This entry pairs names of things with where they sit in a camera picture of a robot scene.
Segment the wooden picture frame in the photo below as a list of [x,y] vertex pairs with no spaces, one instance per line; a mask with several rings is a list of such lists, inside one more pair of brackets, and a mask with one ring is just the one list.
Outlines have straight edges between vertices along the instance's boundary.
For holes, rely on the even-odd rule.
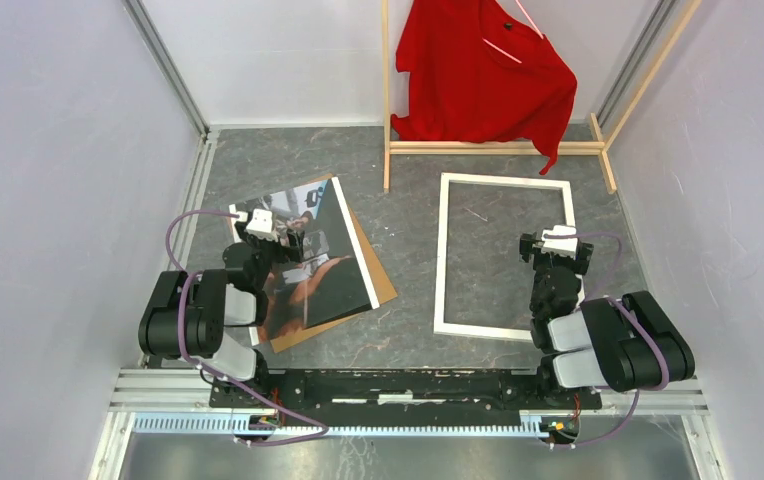
[[554,190],[562,194],[565,224],[575,227],[575,211],[571,183],[564,180],[549,180],[509,176],[492,176],[481,174],[464,174],[442,172],[440,177],[438,238],[436,254],[436,279],[433,310],[433,333],[439,335],[470,337],[488,340],[503,340],[512,342],[532,342],[532,334],[528,330],[499,328],[478,325],[454,324],[445,321],[446,279],[447,279],[447,245],[449,223],[449,192],[452,184],[469,184],[504,188]]

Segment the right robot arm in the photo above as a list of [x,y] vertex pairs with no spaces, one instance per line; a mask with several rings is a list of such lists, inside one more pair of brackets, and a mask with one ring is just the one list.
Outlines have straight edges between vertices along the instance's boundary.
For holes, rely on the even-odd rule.
[[530,334],[544,355],[535,392],[549,408],[564,406],[578,389],[662,390],[696,370],[691,348],[649,291],[618,299],[583,294],[589,239],[568,225],[519,239],[519,255],[534,271]]

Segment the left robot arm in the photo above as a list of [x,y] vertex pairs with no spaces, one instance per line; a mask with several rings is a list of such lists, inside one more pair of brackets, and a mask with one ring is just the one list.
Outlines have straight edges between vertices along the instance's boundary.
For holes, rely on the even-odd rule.
[[139,347],[150,358],[184,360],[215,379],[236,379],[233,392],[248,407],[264,405],[272,381],[260,373],[263,358],[226,332],[261,326],[269,313],[265,283],[276,264],[304,257],[303,231],[289,228],[273,238],[252,234],[237,222],[239,240],[222,254],[224,267],[189,274],[162,272],[138,328]]

